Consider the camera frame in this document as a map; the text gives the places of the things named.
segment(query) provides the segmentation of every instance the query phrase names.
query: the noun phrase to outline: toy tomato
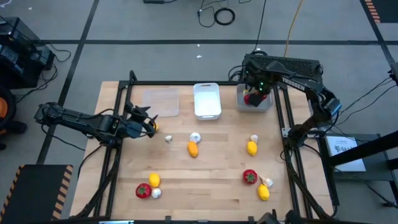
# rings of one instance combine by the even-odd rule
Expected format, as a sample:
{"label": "toy tomato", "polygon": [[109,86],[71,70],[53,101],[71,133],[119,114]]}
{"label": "toy tomato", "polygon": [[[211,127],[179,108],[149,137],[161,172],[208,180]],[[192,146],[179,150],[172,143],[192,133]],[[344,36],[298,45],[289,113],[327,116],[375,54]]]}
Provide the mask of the toy tomato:
{"label": "toy tomato", "polygon": [[243,180],[247,184],[254,184],[257,182],[258,176],[257,173],[254,170],[245,170],[243,172]]}
{"label": "toy tomato", "polygon": [[140,184],[136,189],[136,196],[139,198],[147,198],[150,196],[152,189],[149,184]]}

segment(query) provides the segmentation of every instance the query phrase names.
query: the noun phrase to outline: wooden table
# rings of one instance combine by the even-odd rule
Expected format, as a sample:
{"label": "wooden table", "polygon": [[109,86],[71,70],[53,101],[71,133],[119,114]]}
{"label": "wooden table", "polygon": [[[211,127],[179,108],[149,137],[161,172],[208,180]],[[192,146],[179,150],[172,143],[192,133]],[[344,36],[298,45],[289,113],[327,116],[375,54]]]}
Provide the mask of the wooden table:
{"label": "wooden table", "polygon": [[[96,113],[113,108],[117,87],[118,82],[102,83]],[[292,199],[286,166],[279,157],[283,147],[275,105],[266,113],[240,113],[236,110],[236,87],[220,86],[223,110],[220,118],[216,121],[197,121],[193,112],[192,86],[134,85],[131,101],[140,105],[145,90],[164,88],[178,88],[179,115],[158,118],[159,133],[152,139],[124,140],[112,218],[164,220],[166,215],[171,215],[173,220],[245,221],[248,216],[258,220],[273,208],[279,217],[284,217],[292,209]],[[310,116],[307,99],[303,93],[292,88],[289,89],[289,96],[294,120],[302,123]],[[198,145],[199,155],[195,159],[187,151],[192,132],[202,136]],[[259,136],[259,150],[254,157],[246,152],[251,134]],[[165,142],[166,135],[173,136],[171,143]],[[306,143],[317,149],[314,140],[307,140]],[[85,156],[97,146],[97,141],[89,140]],[[71,215],[78,213],[98,188],[104,152],[104,149],[98,151],[85,162]],[[301,152],[308,189],[324,210],[332,214],[322,162],[311,150],[303,147]],[[254,169],[274,181],[268,201],[263,202],[257,196],[259,182],[254,185],[242,182],[242,173],[246,169]],[[158,199],[139,199],[135,189],[140,183],[148,183],[151,172],[160,175],[162,196]],[[302,195],[298,188],[297,192],[300,211],[304,216]],[[101,214],[104,214],[107,198],[108,193],[105,193]]]}

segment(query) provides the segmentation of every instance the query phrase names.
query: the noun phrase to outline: gray floor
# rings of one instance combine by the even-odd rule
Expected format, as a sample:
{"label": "gray floor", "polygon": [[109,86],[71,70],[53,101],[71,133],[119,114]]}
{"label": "gray floor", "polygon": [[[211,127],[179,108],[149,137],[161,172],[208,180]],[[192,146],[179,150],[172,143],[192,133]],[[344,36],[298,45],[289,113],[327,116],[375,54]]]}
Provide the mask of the gray floor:
{"label": "gray floor", "polygon": [[[100,0],[88,33],[88,40],[173,40],[173,39],[255,39],[263,1],[253,0],[240,5],[229,0],[236,12],[236,21],[226,27],[200,27],[196,11],[200,0],[179,0],[173,4],[150,5],[140,0]],[[285,40],[299,0],[268,0],[262,40]],[[2,16],[19,16],[41,39],[78,40],[81,37],[93,0],[14,0],[0,8]],[[203,14],[208,24],[211,15]],[[398,40],[398,24],[379,24],[386,40]],[[293,28],[292,40],[377,40],[365,12],[358,0],[306,0]],[[75,53],[77,45],[56,45]],[[125,80],[134,70],[139,80],[226,80],[228,70],[239,65],[253,45],[237,44],[166,44],[117,45],[86,44],[81,52],[65,107],[86,113],[95,110],[101,82]],[[259,45],[269,55],[282,56],[284,45]],[[398,46],[389,46],[398,58]],[[64,58],[64,53],[57,53]],[[334,91],[343,105],[351,103],[387,77],[389,65],[378,45],[290,45],[288,57],[312,58],[325,68],[325,85]],[[9,136],[8,149],[0,152],[2,179],[0,198],[5,198],[17,166],[34,164],[45,135],[35,124],[33,115],[37,105],[58,101],[72,59],[56,63],[58,78],[46,90],[31,94],[18,104],[17,118],[29,125],[20,136]],[[366,106],[380,95],[388,84],[375,91],[353,109]],[[340,127],[346,133],[380,133],[396,131],[398,101],[396,88],[386,93],[372,107],[352,116]],[[57,127],[55,135],[85,147],[86,138],[75,131]],[[396,151],[389,151],[397,157]],[[80,165],[83,152],[53,140],[46,164]],[[373,182],[375,188],[393,199],[389,185]],[[66,209],[68,211],[76,186],[73,176]],[[341,206],[337,217],[342,220],[395,223],[397,210],[382,208],[364,184],[337,183]]]}

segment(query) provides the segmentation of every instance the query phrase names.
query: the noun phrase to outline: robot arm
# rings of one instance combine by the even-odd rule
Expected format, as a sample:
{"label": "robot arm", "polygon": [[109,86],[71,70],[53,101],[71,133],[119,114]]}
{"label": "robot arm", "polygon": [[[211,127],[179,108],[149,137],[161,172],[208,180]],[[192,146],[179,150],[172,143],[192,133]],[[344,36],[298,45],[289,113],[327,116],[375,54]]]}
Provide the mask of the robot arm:
{"label": "robot arm", "polygon": [[131,116],[127,120],[123,120],[119,115],[96,114],[89,115],[78,111],[62,108],[57,103],[46,103],[39,105],[35,119],[39,124],[50,126],[52,124],[60,124],[68,128],[82,132],[84,135],[93,136],[99,142],[110,146],[119,144],[121,139],[139,138],[148,135],[150,138],[155,134],[155,119],[149,118],[146,111],[149,107],[140,108],[128,103],[124,110]]}
{"label": "robot arm", "polygon": [[311,101],[313,115],[303,124],[292,127],[288,134],[291,146],[299,147],[304,143],[307,132],[318,124],[329,121],[341,108],[339,99],[326,89],[322,82],[310,77],[304,77],[287,70],[281,63],[273,61],[265,68],[260,68],[249,60],[244,65],[244,81],[257,90],[248,96],[247,102],[258,106],[271,92],[274,85],[285,83],[295,89],[303,91]]}

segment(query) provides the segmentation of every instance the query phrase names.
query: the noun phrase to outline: red tomato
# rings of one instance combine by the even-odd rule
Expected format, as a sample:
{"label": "red tomato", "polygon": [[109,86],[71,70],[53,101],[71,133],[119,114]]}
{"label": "red tomato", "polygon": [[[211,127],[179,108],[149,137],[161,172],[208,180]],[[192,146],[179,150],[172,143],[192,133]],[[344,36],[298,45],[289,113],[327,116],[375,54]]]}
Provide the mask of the red tomato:
{"label": "red tomato", "polygon": [[136,196],[139,198],[147,198],[150,196],[152,189],[149,184],[140,184],[136,189]]}
{"label": "red tomato", "polygon": [[243,180],[247,184],[254,184],[257,182],[258,176],[254,170],[245,170],[243,172]]}

